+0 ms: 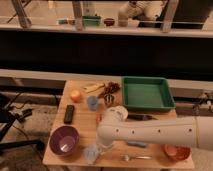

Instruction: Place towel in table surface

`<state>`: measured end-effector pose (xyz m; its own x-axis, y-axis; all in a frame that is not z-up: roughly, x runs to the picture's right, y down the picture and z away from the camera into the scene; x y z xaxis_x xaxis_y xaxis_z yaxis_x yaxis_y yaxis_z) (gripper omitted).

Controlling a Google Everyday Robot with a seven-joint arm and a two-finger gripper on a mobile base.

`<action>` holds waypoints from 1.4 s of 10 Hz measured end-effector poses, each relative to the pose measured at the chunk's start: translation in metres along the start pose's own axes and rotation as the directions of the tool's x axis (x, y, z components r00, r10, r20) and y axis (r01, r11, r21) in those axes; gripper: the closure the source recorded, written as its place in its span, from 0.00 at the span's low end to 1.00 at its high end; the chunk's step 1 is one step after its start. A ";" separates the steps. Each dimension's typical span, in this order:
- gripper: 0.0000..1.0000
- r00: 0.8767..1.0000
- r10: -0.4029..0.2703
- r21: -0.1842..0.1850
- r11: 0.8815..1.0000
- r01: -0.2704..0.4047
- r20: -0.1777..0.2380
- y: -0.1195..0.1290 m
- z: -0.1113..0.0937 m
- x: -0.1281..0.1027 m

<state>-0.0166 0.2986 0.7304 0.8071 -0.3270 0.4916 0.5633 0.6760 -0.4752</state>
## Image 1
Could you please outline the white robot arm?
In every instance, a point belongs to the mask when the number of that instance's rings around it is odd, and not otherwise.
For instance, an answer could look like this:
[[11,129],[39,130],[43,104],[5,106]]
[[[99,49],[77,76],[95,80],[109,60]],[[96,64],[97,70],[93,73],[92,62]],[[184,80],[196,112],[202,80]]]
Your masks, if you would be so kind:
[[108,108],[97,127],[97,142],[108,147],[130,140],[213,150],[213,117],[180,117],[127,122],[123,106]]

